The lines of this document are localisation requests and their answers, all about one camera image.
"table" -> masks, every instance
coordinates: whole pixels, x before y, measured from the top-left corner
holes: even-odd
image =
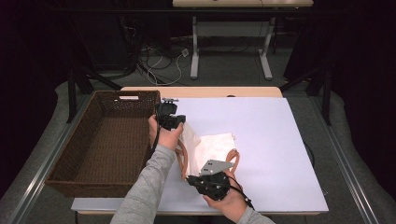
[[[262,214],[314,215],[329,211],[289,104],[278,88],[128,87],[123,90],[159,90],[162,97],[179,99],[178,114],[185,114],[199,135],[232,131],[241,153],[235,175]],[[76,198],[72,210],[80,214],[112,214],[121,201]],[[158,214],[218,215],[219,212],[208,207],[196,189],[181,180],[175,161]]]
[[[312,0],[174,0],[174,7],[311,7]],[[264,37],[259,57],[265,79],[273,78],[267,60],[267,51],[275,26],[275,18],[269,21],[198,21],[192,18],[191,78],[198,78],[198,36],[252,36]]]

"gray floor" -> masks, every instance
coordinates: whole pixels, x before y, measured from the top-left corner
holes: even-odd
[[[199,76],[196,80],[191,80],[190,64],[191,57],[181,57],[178,61],[182,77],[175,86],[281,86],[285,83],[282,77],[285,66],[288,62],[294,36],[281,36],[277,42],[276,54],[269,52],[268,61],[271,66],[274,79],[265,80],[260,60],[257,57],[256,49],[260,43],[252,42],[246,38],[206,39],[205,47],[201,50]],[[242,52],[220,52],[238,51],[249,46]],[[180,45],[175,47],[173,54],[178,55]],[[150,64],[155,64],[158,60],[152,58]],[[162,80],[169,81],[178,77],[177,66],[172,63],[166,69],[152,70],[155,74],[161,75]],[[137,70],[127,77],[114,80],[121,86],[152,86],[148,82],[147,76],[140,74]],[[93,81],[92,84],[97,90],[107,90],[108,87]],[[331,121],[332,126],[323,124],[323,119],[318,113],[319,97],[306,97],[302,83],[289,91],[284,92],[284,96],[290,103],[291,110],[296,119],[302,138],[312,148],[315,157],[315,171],[318,181],[327,191],[325,196],[330,212],[318,216],[272,216],[276,223],[396,223],[396,203],[388,194],[378,186],[367,166],[362,162],[355,148],[350,141],[350,133],[347,127],[347,120],[344,113],[343,101],[336,94],[332,94],[331,100]],[[24,193],[29,185],[35,182],[36,174],[43,169],[43,162],[48,159],[56,146],[60,145],[64,130],[70,128],[66,124],[68,115],[67,85],[66,83],[57,88],[58,105],[54,111],[46,131],[44,131],[40,141],[31,157],[25,163],[19,176],[9,188],[6,195],[0,201],[0,223],[9,223],[10,219],[25,223],[74,223],[74,213],[71,211],[72,199],[66,199],[57,191],[44,186],[39,188],[37,197],[33,198],[31,206],[24,206],[22,203]],[[350,173],[345,172],[345,167],[340,164],[339,156],[335,148],[342,150],[347,164],[351,167],[352,177],[358,180],[362,196],[354,193],[356,183],[350,184],[348,179]],[[374,215],[367,213],[367,206],[358,205],[359,200],[366,199],[374,211]],[[80,223],[108,223],[111,216],[79,216]]]

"wicker basket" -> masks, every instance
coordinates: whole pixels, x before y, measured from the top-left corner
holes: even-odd
[[[96,91],[46,184],[66,197],[124,197],[151,155],[148,118],[159,102],[158,91]]]

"brown fabric strap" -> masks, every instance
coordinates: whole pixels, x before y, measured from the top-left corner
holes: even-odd
[[[186,173],[187,173],[187,165],[189,163],[189,155],[187,153],[187,149],[184,146],[184,144],[178,140],[178,145],[180,146],[181,149],[176,149],[176,156],[177,156],[177,161],[178,161],[178,166],[180,167],[181,171],[181,178],[186,179]]]
[[[225,161],[231,161],[233,158],[235,158],[235,163],[233,164],[233,169],[231,169],[231,173],[235,172],[236,167],[238,166],[239,163],[239,152],[238,150],[236,150],[236,148],[233,148],[228,152]]]

